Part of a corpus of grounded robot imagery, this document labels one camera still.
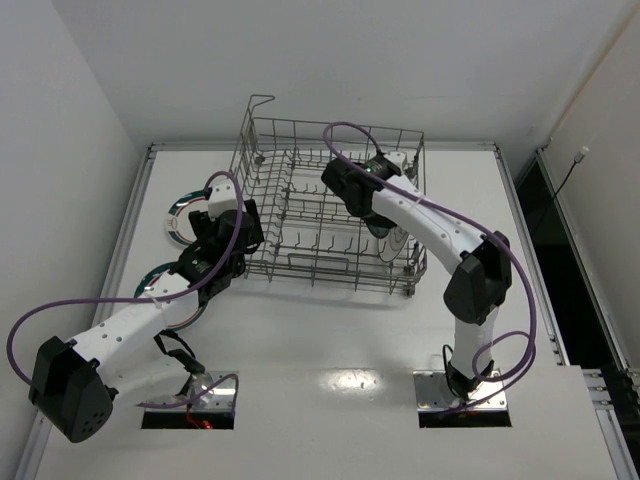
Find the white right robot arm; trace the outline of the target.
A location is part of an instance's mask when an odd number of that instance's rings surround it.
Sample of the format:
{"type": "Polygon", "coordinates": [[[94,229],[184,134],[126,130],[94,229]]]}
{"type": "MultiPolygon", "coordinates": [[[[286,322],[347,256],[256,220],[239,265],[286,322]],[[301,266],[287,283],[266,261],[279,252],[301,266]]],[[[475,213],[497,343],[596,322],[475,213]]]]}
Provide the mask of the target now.
{"type": "Polygon", "coordinates": [[[372,235],[384,238],[403,230],[422,243],[451,275],[443,294],[455,318],[454,347],[446,363],[448,386],[463,401],[492,372],[494,325],[512,284],[511,264],[495,241],[475,227],[407,199],[421,191],[406,175],[406,155],[378,153],[363,163],[332,159],[321,180],[340,198],[350,215],[365,222],[372,235]]]}

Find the white plate green red rim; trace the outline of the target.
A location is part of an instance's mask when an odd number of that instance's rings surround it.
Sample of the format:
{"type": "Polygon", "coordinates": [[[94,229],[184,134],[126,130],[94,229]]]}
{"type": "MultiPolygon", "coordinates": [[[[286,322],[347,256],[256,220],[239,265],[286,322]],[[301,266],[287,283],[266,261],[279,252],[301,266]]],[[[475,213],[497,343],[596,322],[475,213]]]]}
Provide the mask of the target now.
{"type": "Polygon", "coordinates": [[[165,216],[165,230],[170,240],[181,247],[188,247],[195,240],[189,214],[205,210],[207,199],[202,190],[186,193],[178,198],[165,216]]]}

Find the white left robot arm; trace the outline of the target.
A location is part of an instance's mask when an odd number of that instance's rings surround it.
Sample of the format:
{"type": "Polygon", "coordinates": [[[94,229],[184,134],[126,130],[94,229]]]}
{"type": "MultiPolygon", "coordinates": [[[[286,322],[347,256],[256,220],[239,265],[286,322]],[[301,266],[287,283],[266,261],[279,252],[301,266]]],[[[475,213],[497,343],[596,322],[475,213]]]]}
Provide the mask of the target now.
{"type": "Polygon", "coordinates": [[[95,435],[119,407],[191,408],[235,373],[208,374],[174,326],[226,290],[264,236],[256,204],[238,181],[219,172],[205,185],[204,211],[189,216],[193,244],[123,309],[36,356],[30,402],[72,443],[95,435]],[[179,341],[169,350],[164,341],[179,341]]]}

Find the large white plate blue rim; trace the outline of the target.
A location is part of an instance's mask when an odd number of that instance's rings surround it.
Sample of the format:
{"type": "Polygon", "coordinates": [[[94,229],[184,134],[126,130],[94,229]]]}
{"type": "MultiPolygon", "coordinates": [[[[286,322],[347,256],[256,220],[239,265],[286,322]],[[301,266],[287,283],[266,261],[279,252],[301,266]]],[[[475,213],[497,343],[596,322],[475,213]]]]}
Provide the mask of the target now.
{"type": "Polygon", "coordinates": [[[414,251],[415,238],[400,226],[393,227],[388,234],[377,240],[377,256],[384,263],[408,261],[414,251]]]}

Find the small teal patterned plate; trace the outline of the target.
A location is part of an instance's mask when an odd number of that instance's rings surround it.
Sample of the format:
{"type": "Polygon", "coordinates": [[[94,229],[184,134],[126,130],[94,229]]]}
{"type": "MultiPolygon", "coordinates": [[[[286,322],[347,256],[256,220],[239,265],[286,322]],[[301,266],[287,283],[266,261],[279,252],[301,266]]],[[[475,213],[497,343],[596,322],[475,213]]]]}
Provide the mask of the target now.
{"type": "Polygon", "coordinates": [[[372,222],[366,222],[367,229],[371,233],[371,235],[377,239],[386,238],[391,230],[391,227],[385,225],[377,225],[372,222]]]}

